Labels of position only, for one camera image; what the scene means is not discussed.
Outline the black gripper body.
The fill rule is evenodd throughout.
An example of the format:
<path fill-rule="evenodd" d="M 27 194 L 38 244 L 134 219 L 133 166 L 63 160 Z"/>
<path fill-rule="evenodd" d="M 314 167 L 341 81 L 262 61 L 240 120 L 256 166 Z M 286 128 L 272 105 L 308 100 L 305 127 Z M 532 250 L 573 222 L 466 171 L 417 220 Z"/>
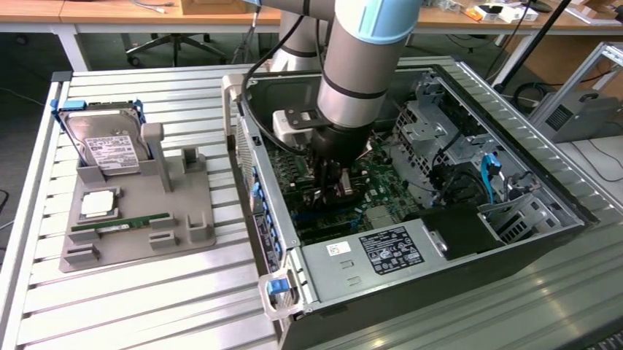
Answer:
<path fill-rule="evenodd" d="M 336 163 L 341 168 L 352 167 L 364 151 L 372 124 L 358 128 L 328 125 L 316 128 L 310 135 L 310 158 L 313 164 Z"/>

